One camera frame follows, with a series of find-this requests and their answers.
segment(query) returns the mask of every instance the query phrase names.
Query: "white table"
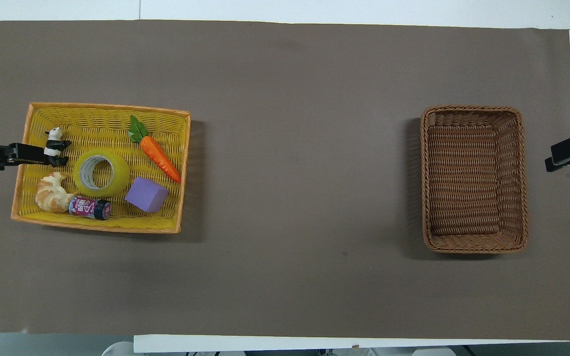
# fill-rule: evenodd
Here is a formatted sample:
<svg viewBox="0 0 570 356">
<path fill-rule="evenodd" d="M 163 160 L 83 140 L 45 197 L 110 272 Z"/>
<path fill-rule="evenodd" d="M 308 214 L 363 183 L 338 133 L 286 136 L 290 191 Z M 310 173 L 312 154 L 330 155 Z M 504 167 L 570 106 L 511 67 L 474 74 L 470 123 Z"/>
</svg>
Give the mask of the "white table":
<svg viewBox="0 0 570 356">
<path fill-rule="evenodd" d="M 570 0 L 0 0 L 0 20 L 239 20 L 570 30 Z M 136 352 L 342 349 L 532 342 L 140 335 Z"/>
</svg>

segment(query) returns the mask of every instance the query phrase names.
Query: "croissant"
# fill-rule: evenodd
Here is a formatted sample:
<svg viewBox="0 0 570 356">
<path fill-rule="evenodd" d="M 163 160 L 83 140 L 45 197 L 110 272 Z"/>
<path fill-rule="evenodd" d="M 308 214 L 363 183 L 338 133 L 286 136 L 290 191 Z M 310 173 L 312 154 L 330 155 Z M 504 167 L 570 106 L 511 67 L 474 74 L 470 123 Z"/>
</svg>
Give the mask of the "croissant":
<svg viewBox="0 0 570 356">
<path fill-rule="evenodd" d="M 39 208 L 53 213 L 63 213 L 68 210 L 70 200 L 77 193 L 67 194 L 61 187 L 61 180 L 64 178 L 65 176 L 59 172 L 52 172 L 49 176 L 41 178 L 34 199 Z"/>
</svg>

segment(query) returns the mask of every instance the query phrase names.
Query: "brown wicker basket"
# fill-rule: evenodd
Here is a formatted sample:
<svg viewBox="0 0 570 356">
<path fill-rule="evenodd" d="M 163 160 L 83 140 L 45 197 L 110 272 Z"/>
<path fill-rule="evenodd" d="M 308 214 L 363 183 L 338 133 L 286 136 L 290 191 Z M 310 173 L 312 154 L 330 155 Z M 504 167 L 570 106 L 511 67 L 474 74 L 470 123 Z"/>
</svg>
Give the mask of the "brown wicker basket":
<svg viewBox="0 0 570 356">
<path fill-rule="evenodd" d="M 471 105 L 426 109 L 421 163 L 428 248 L 508 253 L 527 245 L 524 132 L 518 110 Z"/>
</svg>

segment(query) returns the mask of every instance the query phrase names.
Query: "tape roll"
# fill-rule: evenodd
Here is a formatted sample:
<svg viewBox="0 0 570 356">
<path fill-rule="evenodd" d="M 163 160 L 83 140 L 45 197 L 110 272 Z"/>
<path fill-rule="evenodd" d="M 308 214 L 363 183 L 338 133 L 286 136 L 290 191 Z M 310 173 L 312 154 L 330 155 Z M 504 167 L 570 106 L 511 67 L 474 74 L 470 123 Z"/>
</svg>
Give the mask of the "tape roll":
<svg viewBox="0 0 570 356">
<path fill-rule="evenodd" d="M 94 182 L 94 168 L 103 161 L 109 162 L 111 177 L 107 185 L 99 187 Z M 73 176 L 79 192 L 86 196 L 115 196 L 129 184 L 129 165 L 124 158 L 115 153 L 104 149 L 92 149 L 76 161 Z"/>
</svg>

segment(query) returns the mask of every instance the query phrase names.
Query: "yellow basket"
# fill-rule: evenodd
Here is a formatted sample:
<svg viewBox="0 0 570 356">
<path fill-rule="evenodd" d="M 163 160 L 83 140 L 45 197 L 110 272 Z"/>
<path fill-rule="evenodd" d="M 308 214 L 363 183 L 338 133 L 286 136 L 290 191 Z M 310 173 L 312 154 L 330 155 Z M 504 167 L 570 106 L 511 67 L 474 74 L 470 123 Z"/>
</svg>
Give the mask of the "yellow basket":
<svg viewBox="0 0 570 356">
<path fill-rule="evenodd" d="M 129 117 L 135 115 L 156 139 L 182 176 L 181 184 L 168 178 L 149 160 L 140 145 L 131 142 L 127 131 Z M 49 165 L 21 165 L 14 187 L 11 218 L 16 221 L 58 227 L 85 228 L 112 232 L 176 233 L 181 230 L 186 165 L 190 138 L 190 113 L 181 110 L 147 108 L 144 106 L 81 104 L 81 103 L 30 103 L 23 133 L 23 143 L 45 146 L 45 131 L 60 126 L 63 140 L 72 145 L 62 155 L 69 156 L 68 164 L 52 168 Z M 168 197 L 159 212 L 147 213 L 125 201 L 131 185 L 117 196 L 104 198 L 111 201 L 111 217 L 105 221 L 70 214 L 55 214 L 39 209 L 35 202 L 37 183 L 51 172 L 68 176 L 62 182 L 67 192 L 75 192 L 72 179 L 76 160 L 90 149 L 106 149 L 122 156 L 130 165 L 130 182 L 136 177 L 148 178 L 168 189 Z M 111 171 L 108 167 L 95 170 L 98 184 L 106 184 Z"/>
</svg>

